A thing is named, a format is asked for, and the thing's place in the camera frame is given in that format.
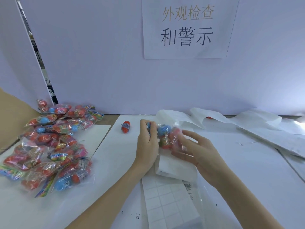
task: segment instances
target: paper sign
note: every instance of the paper sign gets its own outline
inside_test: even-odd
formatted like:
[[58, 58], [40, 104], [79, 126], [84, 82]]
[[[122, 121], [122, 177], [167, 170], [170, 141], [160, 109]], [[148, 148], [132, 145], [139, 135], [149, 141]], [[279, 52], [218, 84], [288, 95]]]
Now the paper sign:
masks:
[[142, 0], [145, 59], [224, 58], [239, 0]]

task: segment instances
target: white wall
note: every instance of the white wall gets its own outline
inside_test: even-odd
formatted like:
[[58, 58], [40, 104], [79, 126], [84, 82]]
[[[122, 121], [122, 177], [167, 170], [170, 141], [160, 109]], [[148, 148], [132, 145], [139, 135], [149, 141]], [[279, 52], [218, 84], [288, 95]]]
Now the white wall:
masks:
[[111, 114], [305, 110], [305, 0], [240, 0], [225, 59], [144, 60], [141, 0], [20, 0], [60, 102]]
[[0, 87], [37, 110], [51, 97], [16, 0], [0, 0]]

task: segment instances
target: white partition board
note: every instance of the white partition board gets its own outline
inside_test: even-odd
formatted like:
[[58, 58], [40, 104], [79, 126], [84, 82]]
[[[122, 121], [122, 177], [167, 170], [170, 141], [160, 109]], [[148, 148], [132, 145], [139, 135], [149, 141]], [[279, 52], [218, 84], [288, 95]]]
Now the white partition board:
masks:
[[[155, 116], [121, 115], [98, 148], [95, 157], [101, 161], [100, 173], [105, 175], [96, 177], [99, 193], [94, 193], [93, 198], [97, 199], [106, 192], [132, 165], [136, 154], [139, 121], [142, 118], [156, 120]], [[128, 134], [120, 131], [124, 121], [131, 123]], [[232, 124], [211, 120], [205, 127], [206, 130], [194, 130], [214, 143], [229, 167], [275, 218], [286, 229], [301, 228], [305, 224], [302, 216], [305, 184], [282, 156], [274, 148], [237, 131]], [[203, 178], [199, 182], [207, 228], [241, 228], [220, 194]], [[148, 229], [140, 184], [128, 197], [112, 228]]]
[[37, 99], [52, 104], [16, 0], [0, 0], [0, 87], [37, 110]]
[[[75, 138], [93, 154], [109, 128], [110, 125], [93, 125], [89, 130], [75, 133]], [[15, 146], [3, 153], [0, 161], [9, 156]], [[98, 176], [99, 161], [94, 161], [94, 171]], [[6, 209], [0, 214], [1, 228], [64, 229], [96, 201], [90, 192], [99, 192], [98, 186], [88, 184], [67, 191], [49, 193], [43, 198], [34, 198], [35, 194], [22, 191], [20, 183], [0, 177], [0, 205]]]
[[144, 60], [141, 0], [20, 1], [60, 102], [129, 115], [304, 111], [305, 0], [240, 0], [227, 57], [185, 60]]

